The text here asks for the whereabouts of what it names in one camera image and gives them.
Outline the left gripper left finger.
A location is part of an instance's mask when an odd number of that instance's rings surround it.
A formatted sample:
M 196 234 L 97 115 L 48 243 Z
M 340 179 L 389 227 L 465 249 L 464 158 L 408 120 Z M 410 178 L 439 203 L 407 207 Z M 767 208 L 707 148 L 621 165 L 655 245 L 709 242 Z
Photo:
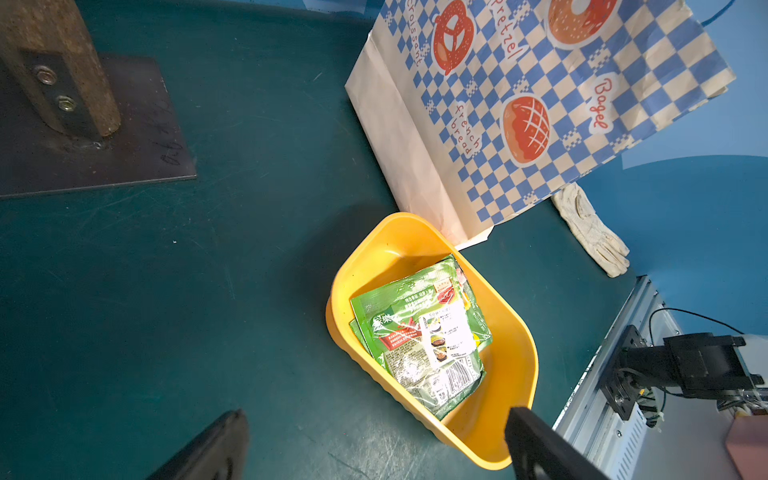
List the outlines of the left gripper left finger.
M 249 443 L 245 412 L 227 411 L 147 479 L 242 479 Z

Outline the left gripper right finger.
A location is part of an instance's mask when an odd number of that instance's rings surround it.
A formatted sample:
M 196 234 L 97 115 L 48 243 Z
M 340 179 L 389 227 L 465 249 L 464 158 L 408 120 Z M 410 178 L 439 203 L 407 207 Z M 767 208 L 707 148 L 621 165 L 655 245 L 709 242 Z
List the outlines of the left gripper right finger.
M 517 479 L 608 480 L 527 407 L 510 409 L 505 441 Z

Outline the green condiment packet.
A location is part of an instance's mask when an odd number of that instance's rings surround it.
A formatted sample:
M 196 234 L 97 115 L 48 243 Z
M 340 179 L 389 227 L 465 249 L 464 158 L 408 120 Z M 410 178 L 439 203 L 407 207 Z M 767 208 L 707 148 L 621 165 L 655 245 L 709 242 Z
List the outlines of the green condiment packet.
M 352 333 L 368 353 L 368 355 L 382 368 L 387 369 L 385 359 L 385 346 L 377 336 L 372 320 L 353 319 L 349 323 Z
M 453 255 L 353 298 L 354 319 L 372 320 L 384 343 L 385 369 L 441 420 L 485 377 L 480 353 L 493 336 Z

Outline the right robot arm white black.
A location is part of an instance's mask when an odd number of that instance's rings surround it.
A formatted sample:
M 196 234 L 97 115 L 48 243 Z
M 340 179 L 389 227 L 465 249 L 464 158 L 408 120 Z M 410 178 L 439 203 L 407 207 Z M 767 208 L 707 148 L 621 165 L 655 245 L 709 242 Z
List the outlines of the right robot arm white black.
M 767 397 L 766 379 L 748 369 L 742 336 L 697 333 L 667 337 L 650 346 L 629 325 L 607 359 L 598 386 L 611 408 L 628 420 L 641 394 L 677 388 L 682 398 L 715 400 L 724 407 Z

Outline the yellow plastic tray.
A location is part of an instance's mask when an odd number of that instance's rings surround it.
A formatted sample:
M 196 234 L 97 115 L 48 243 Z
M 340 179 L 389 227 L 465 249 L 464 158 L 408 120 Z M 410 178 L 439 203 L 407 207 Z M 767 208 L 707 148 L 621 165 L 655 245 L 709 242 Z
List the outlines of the yellow plastic tray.
M 512 462 L 514 407 L 539 375 L 522 318 L 421 217 L 385 217 L 337 271 L 326 306 L 336 343 L 376 383 L 477 466 Z

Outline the beige fabric glove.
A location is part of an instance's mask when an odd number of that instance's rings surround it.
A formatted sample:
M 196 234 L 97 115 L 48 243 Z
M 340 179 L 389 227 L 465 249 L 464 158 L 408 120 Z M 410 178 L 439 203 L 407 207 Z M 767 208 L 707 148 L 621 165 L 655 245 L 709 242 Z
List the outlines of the beige fabric glove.
M 610 278 L 628 271 L 629 248 L 599 218 L 578 184 L 565 185 L 551 199 L 576 240 Z

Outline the aluminium front rail frame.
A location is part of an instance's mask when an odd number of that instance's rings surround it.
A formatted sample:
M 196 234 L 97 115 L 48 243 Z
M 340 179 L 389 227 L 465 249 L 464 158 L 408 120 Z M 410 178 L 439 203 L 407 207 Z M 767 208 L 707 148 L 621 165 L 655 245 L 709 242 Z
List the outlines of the aluminium front rail frame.
M 649 277 L 637 279 L 554 424 L 554 431 L 610 479 L 631 479 L 648 432 L 639 389 L 620 352 L 660 346 L 681 328 Z

